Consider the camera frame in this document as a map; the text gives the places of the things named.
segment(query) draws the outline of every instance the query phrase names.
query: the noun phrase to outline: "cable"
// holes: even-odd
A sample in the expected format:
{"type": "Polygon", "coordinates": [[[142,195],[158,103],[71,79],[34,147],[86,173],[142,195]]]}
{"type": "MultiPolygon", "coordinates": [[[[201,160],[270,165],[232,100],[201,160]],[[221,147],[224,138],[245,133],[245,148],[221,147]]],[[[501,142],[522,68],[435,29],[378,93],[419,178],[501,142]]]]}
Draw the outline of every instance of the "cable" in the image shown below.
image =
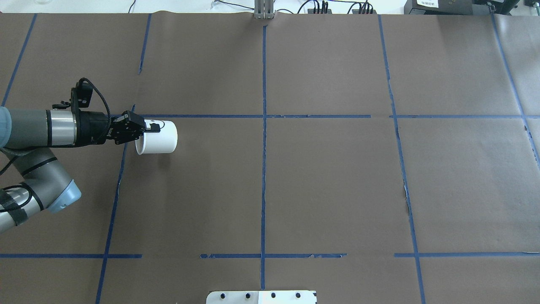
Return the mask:
{"type": "Polygon", "coordinates": [[[228,4],[228,5],[240,6],[241,8],[245,8],[245,9],[248,9],[248,10],[254,10],[254,8],[250,8],[250,7],[247,7],[247,6],[240,5],[240,4],[229,3],[229,2],[225,2],[225,1],[221,1],[221,0],[214,0],[214,3],[215,2],[221,2],[221,3],[228,4]]]}
{"type": "Polygon", "coordinates": [[[288,11],[288,12],[290,12],[291,14],[294,14],[293,12],[289,11],[288,9],[279,9],[279,10],[277,10],[277,11],[288,11]]]}
{"type": "Polygon", "coordinates": [[[350,6],[349,10],[347,11],[347,14],[349,14],[350,11],[353,9],[353,6],[355,6],[355,5],[357,5],[357,4],[360,6],[359,10],[362,10],[362,3],[360,3],[360,2],[355,2],[355,3],[353,3],[353,5],[350,6]]]}
{"type": "Polygon", "coordinates": [[[107,136],[107,132],[109,132],[109,128],[111,127],[111,110],[109,109],[109,105],[107,104],[107,102],[105,101],[105,98],[103,97],[103,95],[101,94],[101,92],[96,88],[96,86],[90,81],[88,80],[88,78],[81,78],[79,79],[79,82],[87,82],[91,87],[92,89],[94,89],[94,91],[96,91],[96,93],[98,94],[99,98],[102,99],[103,101],[103,105],[105,106],[105,110],[107,110],[107,127],[103,130],[102,134],[97,138],[97,139],[94,139],[90,144],[95,144],[97,143],[99,140],[101,140],[104,136],[107,136]]]}
{"type": "Polygon", "coordinates": [[[19,157],[18,157],[18,156],[13,157],[13,158],[9,161],[9,163],[8,163],[7,165],[5,165],[5,167],[4,167],[2,170],[0,170],[0,175],[4,174],[4,172],[11,166],[11,164],[13,164],[14,161],[17,160],[17,158],[19,158],[19,157]]]}
{"type": "Polygon", "coordinates": [[[17,210],[17,209],[21,209],[23,208],[24,206],[26,206],[31,200],[32,200],[32,189],[28,186],[28,185],[24,185],[24,184],[21,184],[21,185],[14,185],[14,186],[9,186],[9,187],[5,187],[5,188],[2,188],[2,190],[10,190],[10,189],[15,189],[15,188],[23,188],[25,189],[26,191],[28,191],[28,198],[26,199],[26,201],[24,201],[24,203],[20,204],[20,205],[17,205],[16,207],[14,208],[9,208],[9,209],[2,209],[0,210],[0,213],[3,213],[3,212],[9,212],[9,211],[14,211],[14,210],[17,210]]]}
{"type": "Polygon", "coordinates": [[[133,3],[131,3],[130,9],[127,10],[128,14],[131,12],[131,8],[135,5],[135,1],[137,0],[133,0],[133,3]]]}
{"type": "Polygon", "coordinates": [[[302,3],[302,5],[300,6],[300,8],[298,9],[298,12],[296,12],[297,14],[300,13],[300,11],[302,10],[302,8],[304,7],[304,5],[308,4],[309,2],[313,1],[313,10],[315,10],[315,3],[317,3],[317,5],[319,4],[319,1],[317,0],[307,0],[305,1],[304,3],[302,3]]]}

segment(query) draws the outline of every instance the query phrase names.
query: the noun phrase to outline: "grid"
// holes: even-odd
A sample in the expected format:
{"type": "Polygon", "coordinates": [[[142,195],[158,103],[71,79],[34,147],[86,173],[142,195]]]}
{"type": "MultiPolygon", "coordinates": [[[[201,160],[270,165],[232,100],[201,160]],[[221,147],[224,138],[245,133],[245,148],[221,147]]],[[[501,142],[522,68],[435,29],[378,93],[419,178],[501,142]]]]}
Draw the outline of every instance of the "grid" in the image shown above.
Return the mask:
{"type": "MultiPolygon", "coordinates": [[[[30,27],[28,29],[28,33],[26,35],[24,44],[22,46],[21,52],[18,56],[17,63],[13,69],[13,73],[10,79],[10,82],[8,84],[6,93],[4,95],[2,106],[6,104],[6,101],[8,100],[9,91],[11,89],[12,83],[16,77],[18,66],[23,58],[24,50],[26,48],[26,45],[28,43],[28,40],[31,36],[32,28],[35,24],[37,14],[34,14],[32,18],[32,22],[30,24],[30,27]]],[[[139,65],[139,74],[143,70],[143,63],[144,63],[144,55],[146,50],[146,42],[148,38],[148,32],[151,24],[151,17],[152,14],[148,15],[147,25],[146,25],[146,33],[144,37],[144,44],[143,49],[141,51],[141,59],[140,59],[140,65],[139,65]]],[[[422,280],[422,271],[421,271],[421,258],[444,258],[444,257],[486,257],[486,256],[499,256],[499,257],[512,257],[512,256],[526,256],[526,257],[539,257],[539,253],[525,253],[525,252],[442,252],[442,253],[421,253],[418,250],[417,246],[417,240],[416,240],[416,233],[415,233],[415,224],[414,224],[414,217],[413,217],[413,209],[411,206],[411,199],[409,196],[409,187],[407,183],[407,172],[406,172],[406,165],[403,158],[403,150],[402,150],[402,142],[399,134],[399,120],[400,119],[409,119],[409,118],[426,118],[426,119],[445,119],[445,118],[463,118],[463,119],[483,119],[483,118],[489,118],[489,119],[521,119],[523,121],[524,126],[526,127],[527,136],[531,145],[531,149],[533,151],[536,163],[540,169],[540,158],[538,156],[538,151],[534,142],[534,139],[532,137],[527,118],[539,118],[540,115],[525,115],[523,111],[523,107],[521,105],[521,100],[519,99],[519,95],[517,93],[514,79],[512,77],[512,74],[510,73],[510,69],[508,67],[508,63],[500,42],[500,37],[497,29],[497,25],[495,22],[495,18],[493,15],[491,15],[491,21],[493,25],[493,30],[495,32],[496,41],[498,50],[500,52],[500,55],[502,57],[505,70],[507,72],[509,81],[511,83],[512,92],[516,98],[517,106],[519,108],[520,115],[399,115],[396,112],[396,106],[395,106],[395,100],[394,100],[394,93],[392,91],[391,81],[390,81],[390,69],[388,64],[388,58],[386,53],[386,45],[384,42],[384,32],[383,32],[383,24],[381,16],[378,16],[379,21],[379,29],[380,29],[380,37],[381,37],[381,45],[382,45],[382,52],[383,52],[383,58],[384,58],[384,64],[386,68],[386,76],[387,76],[387,83],[388,83],[388,93],[391,100],[391,109],[392,109],[392,115],[389,116],[393,120],[394,128],[395,128],[395,136],[396,136],[396,143],[399,153],[399,159],[400,159],[400,167],[401,167],[401,174],[403,178],[404,188],[406,191],[406,201],[407,201],[407,207],[409,211],[409,226],[410,226],[410,232],[411,232],[411,241],[413,244],[413,252],[412,253],[395,253],[395,258],[414,258],[415,265],[416,265],[416,272],[417,272],[417,279],[418,279],[418,288],[420,292],[420,298],[422,304],[426,303],[426,297],[424,294],[424,287],[423,287],[423,280],[422,280]]],[[[260,259],[260,286],[261,289],[265,289],[265,260],[266,259],[302,259],[307,257],[320,257],[320,258],[330,258],[330,259],[339,259],[342,257],[345,257],[346,253],[303,253],[303,254],[273,254],[273,253],[267,253],[266,252],[266,244],[265,244],[265,235],[266,235],[266,201],[265,201],[265,193],[266,193],[266,135],[267,135],[267,119],[279,119],[279,118],[371,118],[371,115],[267,115],[266,112],[266,36],[267,36],[267,26],[262,27],[262,109],[263,114],[262,115],[189,115],[189,114],[147,114],[144,115],[145,117],[176,117],[176,118],[260,118],[262,120],[263,125],[263,136],[262,136],[262,177],[261,177],[261,252],[260,253],[244,253],[244,254],[227,254],[227,253],[213,253],[213,254],[201,254],[201,259],[260,259]]],[[[105,279],[105,272],[106,272],[106,266],[107,266],[107,260],[108,259],[141,259],[143,256],[141,254],[109,254],[109,248],[111,243],[111,237],[113,232],[113,225],[114,225],[114,219],[116,216],[116,209],[117,209],[117,203],[118,203],[118,196],[119,196],[119,188],[123,177],[124,172],[124,164],[125,164],[125,156],[126,156],[126,149],[128,144],[124,145],[123,155],[120,162],[120,171],[118,174],[118,181],[117,181],[117,187],[116,187],[116,194],[113,201],[113,208],[109,223],[109,229],[107,233],[107,240],[106,240],[106,246],[105,251],[103,254],[0,254],[0,258],[47,258],[47,259],[102,259],[102,271],[99,278],[99,285],[98,290],[96,294],[96,303],[100,302],[100,296],[101,291],[105,279]]]]}

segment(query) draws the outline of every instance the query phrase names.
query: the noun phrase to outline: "blue tape line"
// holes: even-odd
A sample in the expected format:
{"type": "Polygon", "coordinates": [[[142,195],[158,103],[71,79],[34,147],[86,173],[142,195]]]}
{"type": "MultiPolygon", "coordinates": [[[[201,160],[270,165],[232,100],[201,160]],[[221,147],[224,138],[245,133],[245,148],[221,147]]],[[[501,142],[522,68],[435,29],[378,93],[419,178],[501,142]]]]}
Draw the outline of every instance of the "blue tape line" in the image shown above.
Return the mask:
{"type": "Polygon", "coordinates": [[[102,259],[103,254],[2,253],[0,259],[102,259]]]}
{"type": "MultiPolygon", "coordinates": [[[[266,253],[266,259],[306,259],[308,257],[322,259],[339,259],[347,256],[346,253],[266,253]]],[[[258,253],[217,253],[201,254],[201,259],[259,259],[258,253]]]]}
{"type": "Polygon", "coordinates": [[[141,71],[143,70],[144,53],[146,52],[146,42],[148,41],[148,32],[150,31],[151,20],[152,20],[152,14],[148,14],[148,20],[146,21],[146,32],[144,33],[143,50],[140,53],[139,73],[137,73],[137,75],[140,75],[141,71]]]}
{"type": "Polygon", "coordinates": [[[201,259],[260,259],[259,253],[216,253],[201,254],[201,259]]]}
{"type": "Polygon", "coordinates": [[[107,259],[142,259],[142,254],[107,254],[107,259]]]}
{"type": "Polygon", "coordinates": [[[407,200],[407,207],[409,208],[409,226],[410,226],[410,234],[413,239],[413,250],[415,253],[415,262],[416,262],[416,276],[418,277],[418,287],[420,289],[420,299],[422,301],[422,304],[426,304],[426,296],[424,294],[424,283],[422,280],[422,269],[420,268],[420,258],[418,257],[418,244],[416,242],[416,233],[414,229],[414,219],[413,219],[413,209],[410,204],[410,196],[409,196],[409,186],[407,184],[407,173],[405,171],[405,162],[403,160],[403,150],[401,148],[401,139],[400,139],[400,133],[399,133],[399,126],[397,125],[397,117],[396,117],[396,106],[394,102],[394,93],[392,92],[392,87],[390,85],[390,67],[388,65],[388,56],[386,53],[386,44],[384,43],[384,32],[382,29],[382,19],[381,15],[377,15],[379,18],[379,31],[381,33],[381,44],[382,44],[382,54],[384,57],[384,67],[386,68],[386,80],[388,82],[388,94],[390,95],[391,105],[392,105],[392,115],[394,120],[394,129],[396,132],[396,140],[397,140],[397,150],[399,152],[400,156],[400,165],[401,165],[401,175],[403,177],[403,186],[405,188],[405,197],[407,200]]]}
{"type": "Polygon", "coordinates": [[[261,290],[265,290],[266,266],[266,26],[262,27],[261,290]]]}
{"type": "Polygon", "coordinates": [[[15,63],[15,68],[13,69],[13,73],[11,74],[11,78],[9,79],[8,87],[5,90],[4,99],[2,100],[3,107],[5,106],[6,101],[8,101],[9,91],[11,90],[11,86],[13,85],[13,81],[15,80],[15,75],[17,74],[17,70],[19,69],[21,60],[23,59],[24,50],[26,49],[26,45],[28,44],[28,40],[30,39],[30,34],[32,33],[33,25],[36,22],[36,18],[37,14],[34,14],[32,22],[30,23],[30,27],[28,28],[28,32],[26,33],[23,47],[21,48],[21,52],[19,53],[19,57],[17,58],[17,63],[15,63]]]}
{"type": "Polygon", "coordinates": [[[396,118],[522,118],[520,115],[395,115],[396,118]]]}
{"type": "Polygon", "coordinates": [[[308,257],[322,259],[340,259],[347,256],[346,253],[268,253],[269,259],[306,259],[308,257]]]}
{"type": "MultiPolygon", "coordinates": [[[[103,254],[86,253],[0,253],[0,259],[102,259],[103,254]]],[[[141,259],[142,254],[110,254],[109,259],[141,259]]]]}
{"type": "MultiPolygon", "coordinates": [[[[418,253],[419,257],[482,257],[482,256],[528,256],[540,257],[538,252],[431,252],[418,253]]],[[[394,257],[415,257],[414,253],[395,253],[394,257]]]]}
{"type": "Polygon", "coordinates": [[[268,115],[268,118],[371,118],[371,115],[313,115],[313,114],[291,114],[291,115],[268,115]]]}
{"type": "MultiPolygon", "coordinates": [[[[140,114],[144,118],[263,118],[257,114],[140,114]]],[[[371,118],[371,115],[313,115],[313,114],[285,114],[266,115],[266,118],[371,118]]]]}
{"type": "Polygon", "coordinates": [[[517,107],[519,108],[519,113],[521,114],[521,117],[523,119],[523,124],[526,127],[527,136],[529,137],[529,143],[531,144],[531,148],[532,148],[532,153],[534,154],[534,157],[536,160],[536,166],[538,166],[538,168],[540,169],[540,158],[538,157],[538,150],[536,149],[534,139],[532,139],[531,129],[529,128],[527,118],[525,118],[525,112],[523,111],[521,100],[519,99],[519,95],[517,93],[516,85],[514,83],[514,78],[512,77],[512,73],[510,73],[510,68],[506,60],[506,55],[504,54],[503,46],[501,44],[501,39],[499,38],[499,30],[497,29],[497,24],[495,22],[494,14],[491,14],[491,22],[493,24],[493,30],[495,31],[495,40],[497,41],[497,46],[499,47],[499,51],[501,52],[501,57],[503,58],[504,68],[508,74],[510,85],[512,86],[512,92],[514,93],[514,96],[516,97],[517,107]]]}
{"type": "Polygon", "coordinates": [[[262,118],[262,115],[222,115],[222,114],[140,114],[144,118],[262,118]]]}
{"type": "Polygon", "coordinates": [[[126,151],[129,143],[124,144],[124,151],[122,152],[122,161],[120,162],[120,172],[118,173],[118,182],[116,184],[116,193],[114,195],[114,203],[112,204],[111,221],[109,222],[109,232],[107,233],[107,242],[105,244],[105,253],[103,254],[102,271],[99,276],[98,291],[96,294],[96,304],[99,304],[101,300],[101,292],[103,289],[103,281],[105,280],[105,270],[107,269],[107,259],[109,255],[109,248],[111,247],[112,228],[114,227],[114,218],[116,217],[116,207],[118,205],[118,196],[120,194],[120,183],[122,182],[122,175],[124,174],[124,164],[126,161],[126,151]]]}

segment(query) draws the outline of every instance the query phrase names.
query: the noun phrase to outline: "light blue joint cap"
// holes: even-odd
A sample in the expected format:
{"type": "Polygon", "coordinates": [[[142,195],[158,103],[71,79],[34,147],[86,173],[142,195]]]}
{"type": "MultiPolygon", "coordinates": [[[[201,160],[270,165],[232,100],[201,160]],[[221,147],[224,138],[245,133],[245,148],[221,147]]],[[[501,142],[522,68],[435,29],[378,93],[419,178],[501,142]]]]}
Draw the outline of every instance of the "light blue joint cap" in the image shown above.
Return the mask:
{"type": "Polygon", "coordinates": [[[0,107],[0,147],[8,144],[11,136],[11,114],[6,107],[0,107]]]}
{"type": "Polygon", "coordinates": [[[55,202],[47,207],[47,210],[52,213],[61,211],[65,207],[75,203],[81,195],[79,187],[75,184],[75,180],[71,180],[69,185],[67,185],[55,202]]]}

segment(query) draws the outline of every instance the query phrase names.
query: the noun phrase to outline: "paper cup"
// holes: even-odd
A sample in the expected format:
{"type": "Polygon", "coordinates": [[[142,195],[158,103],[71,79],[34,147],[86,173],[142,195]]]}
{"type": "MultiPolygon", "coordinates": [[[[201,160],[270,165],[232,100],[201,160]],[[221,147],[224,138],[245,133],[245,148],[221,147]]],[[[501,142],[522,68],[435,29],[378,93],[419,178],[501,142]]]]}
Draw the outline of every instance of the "paper cup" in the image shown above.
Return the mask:
{"type": "Polygon", "coordinates": [[[163,120],[144,120],[144,122],[147,128],[150,127],[151,123],[156,123],[161,130],[159,133],[143,133],[135,141],[137,154],[173,153],[178,142],[176,125],[172,121],[163,120]]]}

